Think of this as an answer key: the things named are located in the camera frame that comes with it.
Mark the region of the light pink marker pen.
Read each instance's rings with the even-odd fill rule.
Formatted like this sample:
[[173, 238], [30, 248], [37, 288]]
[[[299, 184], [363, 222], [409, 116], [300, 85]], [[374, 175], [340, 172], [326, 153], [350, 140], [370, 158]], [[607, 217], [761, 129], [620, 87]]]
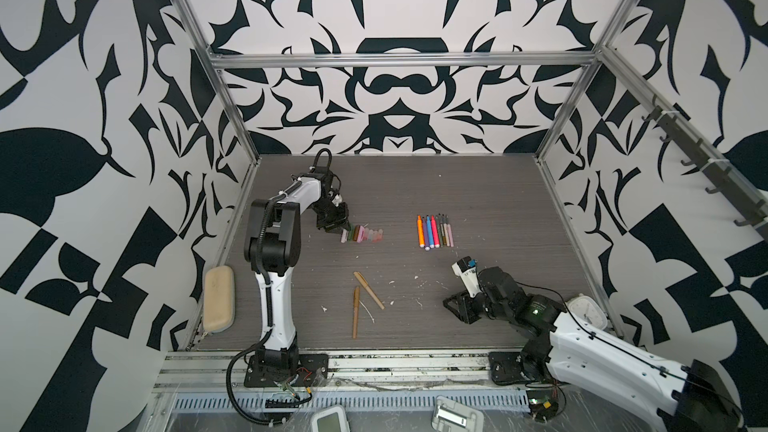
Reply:
[[455, 241], [454, 241], [454, 237], [453, 237], [452, 226], [451, 226], [451, 223], [450, 223], [450, 221], [448, 220], [447, 217], [446, 217], [446, 230], [447, 230], [446, 233], [447, 233], [447, 237], [448, 237], [448, 241], [449, 241], [449, 246], [450, 247], [455, 247]]

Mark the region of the tan marker pen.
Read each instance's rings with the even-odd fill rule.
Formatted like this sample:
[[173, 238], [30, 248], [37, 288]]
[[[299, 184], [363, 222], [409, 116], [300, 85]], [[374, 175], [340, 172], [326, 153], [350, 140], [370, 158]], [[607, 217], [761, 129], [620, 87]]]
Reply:
[[360, 283], [362, 288], [368, 293], [368, 295], [373, 299], [373, 301], [376, 303], [376, 305], [381, 309], [385, 309], [384, 303], [381, 301], [381, 299], [377, 296], [377, 294], [374, 292], [372, 287], [369, 285], [368, 281], [365, 279], [365, 277], [358, 271], [353, 272], [354, 277], [356, 280]]

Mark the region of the purple marker pen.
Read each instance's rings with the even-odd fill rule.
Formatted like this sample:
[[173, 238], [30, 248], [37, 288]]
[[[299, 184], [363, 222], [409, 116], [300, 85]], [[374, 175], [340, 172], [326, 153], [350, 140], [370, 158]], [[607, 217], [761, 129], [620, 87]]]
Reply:
[[430, 241], [429, 241], [429, 228], [427, 224], [427, 220], [425, 217], [421, 217], [421, 232], [422, 232], [422, 241], [423, 241], [423, 247], [425, 250], [429, 250], [431, 248]]

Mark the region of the blue marker pen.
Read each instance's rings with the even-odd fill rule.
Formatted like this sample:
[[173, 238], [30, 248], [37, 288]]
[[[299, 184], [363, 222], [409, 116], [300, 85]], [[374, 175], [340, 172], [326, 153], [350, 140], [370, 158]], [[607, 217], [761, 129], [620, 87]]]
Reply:
[[435, 239], [434, 239], [434, 233], [432, 229], [432, 219], [430, 216], [427, 216], [425, 219], [425, 226], [427, 230], [427, 241], [428, 241], [428, 247], [430, 249], [435, 248]]

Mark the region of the dark brown marker pen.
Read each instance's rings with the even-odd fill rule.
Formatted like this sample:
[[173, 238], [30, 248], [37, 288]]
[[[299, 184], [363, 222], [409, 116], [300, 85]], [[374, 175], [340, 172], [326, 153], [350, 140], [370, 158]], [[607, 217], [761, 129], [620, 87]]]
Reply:
[[447, 238], [447, 235], [446, 235], [445, 222], [444, 222], [443, 215], [442, 214], [438, 214], [436, 216], [436, 219], [437, 219], [437, 223], [438, 223], [437, 227], [438, 227], [438, 232], [439, 232], [439, 236], [440, 236], [441, 246], [442, 247], [449, 247], [449, 242], [448, 242], [448, 238]]

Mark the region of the orange marker pen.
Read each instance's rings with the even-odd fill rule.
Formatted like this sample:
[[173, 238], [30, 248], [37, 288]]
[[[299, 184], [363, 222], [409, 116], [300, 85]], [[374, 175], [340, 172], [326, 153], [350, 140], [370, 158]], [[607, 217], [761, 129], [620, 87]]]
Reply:
[[417, 230], [418, 230], [419, 247], [424, 248], [425, 239], [424, 239], [423, 219], [421, 215], [417, 215]]

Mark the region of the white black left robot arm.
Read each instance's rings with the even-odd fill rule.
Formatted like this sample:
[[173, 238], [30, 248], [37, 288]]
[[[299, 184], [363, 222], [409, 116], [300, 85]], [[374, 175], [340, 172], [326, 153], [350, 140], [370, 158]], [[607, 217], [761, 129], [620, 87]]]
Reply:
[[306, 173], [267, 200], [251, 203], [244, 258], [258, 282], [262, 330], [259, 340], [236, 354], [225, 369], [226, 393], [234, 411], [245, 421], [262, 426], [285, 424], [287, 414], [248, 412], [234, 394], [232, 373], [245, 359], [247, 388], [268, 384], [290, 386], [299, 377], [301, 354], [292, 314], [292, 277], [301, 253], [301, 216], [311, 210], [316, 227], [344, 235], [351, 230], [349, 209], [341, 196], [341, 179], [332, 171], [333, 153], [323, 148]]

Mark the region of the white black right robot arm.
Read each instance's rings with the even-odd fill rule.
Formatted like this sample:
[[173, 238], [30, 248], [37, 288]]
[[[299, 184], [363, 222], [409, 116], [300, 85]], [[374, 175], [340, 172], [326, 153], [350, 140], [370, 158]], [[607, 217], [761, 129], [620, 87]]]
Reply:
[[570, 384], [645, 421], [657, 431], [743, 431], [746, 419], [718, 372], [635, 347], [577, 317], [556, 291], [515, 281], [499, 267], [452, 266], [464, 291], [443, 301], [461, 322], [483, 317], [509, 324], [526, 343], [492, 352], [498, 386]]

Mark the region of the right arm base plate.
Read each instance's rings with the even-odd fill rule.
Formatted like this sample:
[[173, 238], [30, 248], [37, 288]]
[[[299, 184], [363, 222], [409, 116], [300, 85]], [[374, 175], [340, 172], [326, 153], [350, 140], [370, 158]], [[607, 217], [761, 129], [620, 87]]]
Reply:
[[523, 370], [519, 352], [490, 352], [488, 354], [489, 376], [497, 386], [521, 385], [529, 382]]

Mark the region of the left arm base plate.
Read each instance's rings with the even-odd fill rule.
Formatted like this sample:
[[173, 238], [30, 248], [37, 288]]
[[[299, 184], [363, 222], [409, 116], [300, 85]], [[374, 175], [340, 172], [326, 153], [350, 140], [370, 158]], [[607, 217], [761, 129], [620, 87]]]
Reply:
[[293, 354], [288, 352], [257, 351], [250, 359], [246, 371], [246, 388], [264, 388], [289, 379], [302, 382], [305, 377], [324, 375], [329, 365], [327, 354]]

